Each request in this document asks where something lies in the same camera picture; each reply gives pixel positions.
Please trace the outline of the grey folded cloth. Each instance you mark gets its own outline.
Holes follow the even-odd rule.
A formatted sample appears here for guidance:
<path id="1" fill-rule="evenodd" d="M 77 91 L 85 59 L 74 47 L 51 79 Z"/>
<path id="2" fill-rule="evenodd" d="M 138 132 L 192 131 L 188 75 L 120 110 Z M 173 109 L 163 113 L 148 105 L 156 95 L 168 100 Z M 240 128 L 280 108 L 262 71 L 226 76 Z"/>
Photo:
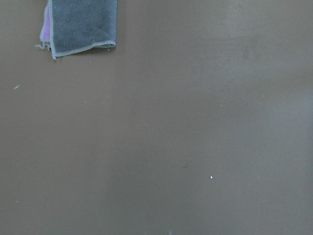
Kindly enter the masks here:
<path id="1" fill-rule="evenodd" d="M 92 48 L 116 47 L 116 0 L 49 0 L 44 10 L 40 49 L 53 59 Z"/>

